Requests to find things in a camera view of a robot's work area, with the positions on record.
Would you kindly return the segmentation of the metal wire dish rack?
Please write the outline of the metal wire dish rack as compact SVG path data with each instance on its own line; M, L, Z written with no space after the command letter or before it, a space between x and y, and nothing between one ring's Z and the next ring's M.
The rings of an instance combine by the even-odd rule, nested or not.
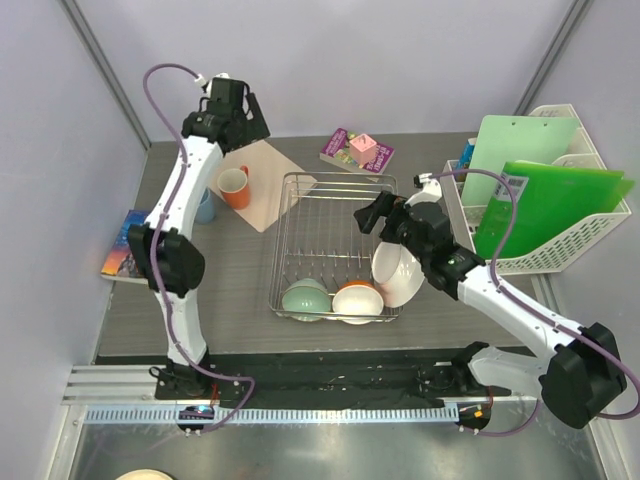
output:
M372 203L379 193L398 192L391 175L348 172L292 172L284 175L277 221L269 306L280 317L302 322L343 321L351 324L391 322L401 308L384 307L378 315L317 312L285 306L288 288L302 280L319 283L329 297L348 282L372 282L371 264L380 243L380 226L371 234L359 231L354 212Z

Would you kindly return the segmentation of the orange ceramic mug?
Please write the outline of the orange ceramic mug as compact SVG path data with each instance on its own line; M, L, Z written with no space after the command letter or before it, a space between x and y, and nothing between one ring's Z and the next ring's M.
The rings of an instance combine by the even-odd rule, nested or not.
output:
M248 167L224 170L217 179L217 188L227 205L235 210L245 209L251 197Z

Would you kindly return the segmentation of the blue plastic cup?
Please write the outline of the blue plastic cup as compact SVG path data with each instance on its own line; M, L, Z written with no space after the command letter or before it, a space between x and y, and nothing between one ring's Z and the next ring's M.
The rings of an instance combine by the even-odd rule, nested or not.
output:
M196 210L194 221L197 224L208 224L212 222L216 217L215 205L213 200L213 194L211 190L206 187L204 193L200 199L199 205Z

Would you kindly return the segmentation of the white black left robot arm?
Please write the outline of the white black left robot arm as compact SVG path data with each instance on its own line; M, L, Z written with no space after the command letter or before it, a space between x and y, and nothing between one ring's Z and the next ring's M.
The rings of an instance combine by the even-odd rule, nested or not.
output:
M149 371L160 400L200 399L211 392L215 379L197 305L205 259L191 241L192 230L201 199L226 154L270 134L246 82L226 74L197 82L205 95L177 136L179 154L169 180L144 222L128 231L131 253L156 295L167 331L166 364Z

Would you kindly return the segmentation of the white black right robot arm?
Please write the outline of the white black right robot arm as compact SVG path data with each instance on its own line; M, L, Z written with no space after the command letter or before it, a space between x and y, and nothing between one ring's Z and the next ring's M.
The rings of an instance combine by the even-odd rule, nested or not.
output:
M463 363L451 371L460 393L472 395L484 386L522 393L541 400L565 425L581 429L604 417L605 408L626 390L632 375L608 328L566 319L492 274L482 258L456 242L437 203L384 191L354 218L363 234L382 220L380 239L405 248L432 287L490 317L530 350L519 355L482 342L470 345Z

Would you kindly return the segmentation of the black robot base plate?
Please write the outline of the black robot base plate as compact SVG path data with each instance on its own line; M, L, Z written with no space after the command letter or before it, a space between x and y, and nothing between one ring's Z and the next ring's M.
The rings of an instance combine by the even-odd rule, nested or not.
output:
M461 349L215 355L219 379L183 366L152 367L158 400L219 401L225 408L373 410L440 407L453 397L505 396L454 364Z

